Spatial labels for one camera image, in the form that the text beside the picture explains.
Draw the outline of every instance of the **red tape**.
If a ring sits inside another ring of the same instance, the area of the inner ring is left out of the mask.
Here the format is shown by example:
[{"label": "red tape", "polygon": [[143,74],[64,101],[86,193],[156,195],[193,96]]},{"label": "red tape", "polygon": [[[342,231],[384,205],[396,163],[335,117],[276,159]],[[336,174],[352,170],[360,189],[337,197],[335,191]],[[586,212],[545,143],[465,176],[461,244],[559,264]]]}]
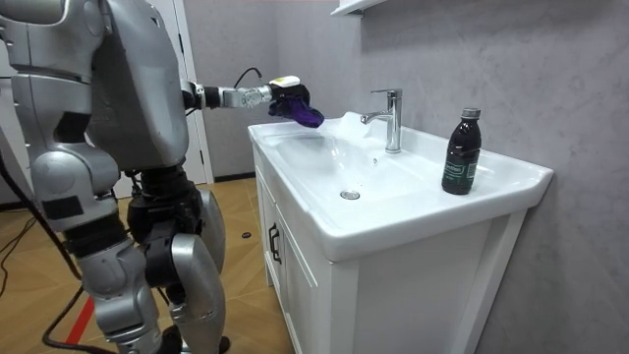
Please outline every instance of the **red tape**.
[{"label": "red tape", "polygon": [[91,314],[93,314],[93,312],[94,300],[89,297],[87,298],[86,304],[83,306],[83,309],[79,313],[75,325],[73,325],[72,330],[70,330],[70,334],[68,334],[68,339],[66,339],[66,343],[79,344],[83,333],[86,331],[87,324],[89,323],[89,319],[91,318]]}]

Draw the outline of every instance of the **faucet handle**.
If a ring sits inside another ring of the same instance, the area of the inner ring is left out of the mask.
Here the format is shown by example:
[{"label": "faucet handle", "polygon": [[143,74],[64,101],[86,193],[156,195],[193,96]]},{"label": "faucet handle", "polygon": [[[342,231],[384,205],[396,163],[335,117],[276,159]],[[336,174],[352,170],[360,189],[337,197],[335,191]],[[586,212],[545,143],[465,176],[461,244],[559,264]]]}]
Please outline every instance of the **faucet handle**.
[{"label": "faucet handle", "polygon": [[403,90],[401,88],[375,89],[372,93],[386,92],[389,99],[401,99]]}]

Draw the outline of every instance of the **bottle label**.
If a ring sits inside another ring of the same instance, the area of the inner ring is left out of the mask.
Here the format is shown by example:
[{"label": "bottle label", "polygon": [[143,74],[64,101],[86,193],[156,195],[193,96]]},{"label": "bottle label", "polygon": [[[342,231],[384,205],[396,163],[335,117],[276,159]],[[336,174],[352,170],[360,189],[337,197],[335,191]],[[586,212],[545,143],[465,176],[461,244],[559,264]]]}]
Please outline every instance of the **bottle label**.
[{"label": "bottle label", "polygon": [[443,179],[456,186],[472,186],[476,176],[476,167],[477,163],[457,164],[446,161]]}]

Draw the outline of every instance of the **white shelf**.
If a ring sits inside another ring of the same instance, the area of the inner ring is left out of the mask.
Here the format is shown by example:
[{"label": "white shelf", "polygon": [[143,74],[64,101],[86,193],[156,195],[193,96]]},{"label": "white shelf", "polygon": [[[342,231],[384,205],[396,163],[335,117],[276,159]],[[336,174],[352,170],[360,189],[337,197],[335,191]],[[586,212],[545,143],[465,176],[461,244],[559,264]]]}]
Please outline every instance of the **white shelf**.
[{"label": "white shelf", "polygon": [[343,15],[359,15],[363,14],[363,10],[371,7],[373,5],[377,5],[386,0],[341,0],[339,7],[336,10],[332,11],[330,15],[332,16],[343,16]]}]

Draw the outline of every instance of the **black bottle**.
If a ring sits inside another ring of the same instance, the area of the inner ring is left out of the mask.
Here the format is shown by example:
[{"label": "black bottle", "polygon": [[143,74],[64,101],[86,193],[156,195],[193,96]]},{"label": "black bottle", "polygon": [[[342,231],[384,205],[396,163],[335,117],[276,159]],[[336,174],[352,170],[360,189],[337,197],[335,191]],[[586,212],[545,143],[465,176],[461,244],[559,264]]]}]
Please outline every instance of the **black bottle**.
[{"label": "black bottle", "polygon": [[452,133],[441,181],[447,193],[462,196],[469,194],[472,189],[481,155],[480,118],[480,109],[465,108],[461,123]]}]

